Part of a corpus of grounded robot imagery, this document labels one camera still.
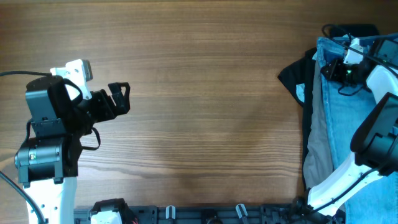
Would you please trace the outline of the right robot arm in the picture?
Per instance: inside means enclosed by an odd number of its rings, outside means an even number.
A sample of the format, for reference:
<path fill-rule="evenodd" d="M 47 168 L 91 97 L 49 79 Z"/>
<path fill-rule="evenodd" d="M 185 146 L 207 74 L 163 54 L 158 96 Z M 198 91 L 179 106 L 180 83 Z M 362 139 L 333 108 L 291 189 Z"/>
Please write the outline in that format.
<path fill-rule="evenodd" d="M 358 205 L 364 218 L 392 208 L 386 177 L 397 172 L 397 42 L 333 41 L 318 51 L 328 143 L 336 169 L 308 193 L 310 215 Z M 378 189 L 369 185 L 381 181 Z"/>

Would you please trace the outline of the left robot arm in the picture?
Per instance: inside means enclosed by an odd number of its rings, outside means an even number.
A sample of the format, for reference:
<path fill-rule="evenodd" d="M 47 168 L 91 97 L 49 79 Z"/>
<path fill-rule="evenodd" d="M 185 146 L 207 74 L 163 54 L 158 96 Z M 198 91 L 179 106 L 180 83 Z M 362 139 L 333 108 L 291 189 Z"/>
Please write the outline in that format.
<path fill-rule="evenodd" d="M 14 162 L 18 181 L 34 214 L 30 223 L 73 223 L 78 160 L 83 136 L 94 134 L 96 123 L 115 119 L 130 110 L 127 82 L 108 85 L 87 99 L 71 80 L 61 76 L 38 78 L 27 84 L 25 98 L 32 115 Z"/>

